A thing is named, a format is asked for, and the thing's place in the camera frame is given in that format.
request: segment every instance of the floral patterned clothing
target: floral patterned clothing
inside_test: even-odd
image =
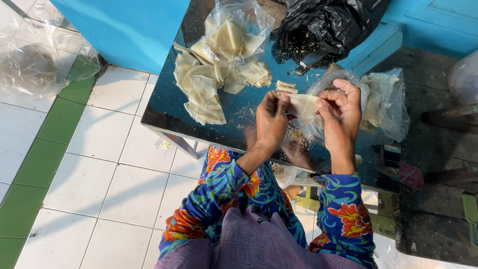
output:
[[[248,177],[236,164],[241,156],[220,147],[209,147],[198,186],[166,220],[159,258],[188,240],[209,238],[212,243],[218,242],[226,211],[236,207],[244,213],[253,206],[268,218],[277,212],[297,244],[311,252],[333,253],[366,268],[377,268],[372,257],[373,232],[360,196],[358,173],[313,178],[325,185],[317,212],[317,225],[323,233],[308,245],[304,228],[293,213],[289,199],[277,185],[269,162]]]

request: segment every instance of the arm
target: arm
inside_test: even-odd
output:
[[[349,258],[366,268],[377,268],[373,260],[373,231],[369,212],[361,198],[360,177],[322,175],[317,226],[322,234],[310,243],[314,253],[333,253]]]
[[[332,175],[314,179],[325,186],[320,192],[317,226],[322,234],[310,244],[314,253],[333,253],[366,268],[377,268],[373,260],[373,231],[361,197],[360,177],[355,164],[355,140],[361,119],[360,89],[345,80],[334,85],[342,91],[322,92],[317,102],[325,121],[326,148]]]
[[[257,107],[257,142],[251,151],[228,166],[211,171],[166,220],[166,231],[159,245],[160,258],[189,240],[206,238],[206,230],[234,206],[237,193],[247,186],[250,176],[270,158],[285,135],[289,98],[278,97],[288,93],[266,94]]]
[[[174,215],[166,219],[166,231],[159,244],[160,258],[189,240],[207,238],[207,228],[221,218],[227,203],[249,180],[235,160],[221,170],[211,171],[183,199]]]

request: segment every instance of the person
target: person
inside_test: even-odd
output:
[[[331,174],[314,177],[320,191],[317,226],[307,244],[291,202],[267,161],[285,136],[285,91],[269,91],[257,107],[257,140],[246,154],[210,146],[198,186],[166,220],[159,268],[377,268],[373,231],[361,199],[355,140],[361,119],[360,89],[322,92]]]

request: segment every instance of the purple fabric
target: purple fabric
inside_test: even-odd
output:
[[[278,213],[269,220],[252,206],[244,215],[230,208],[224,217],[221,239],[188,241],[160,259],[154,269],[203,268],[317,268],[364,269],[347,258],[314,254],[297,244]]]

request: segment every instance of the clothing label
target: clothing label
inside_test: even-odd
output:
[[[263,222],[263,221],[269,221],[269,220],[266,219],[266,218],[260,218],[260,219],[257,220],[257,223],[261,224],[261,222]]]

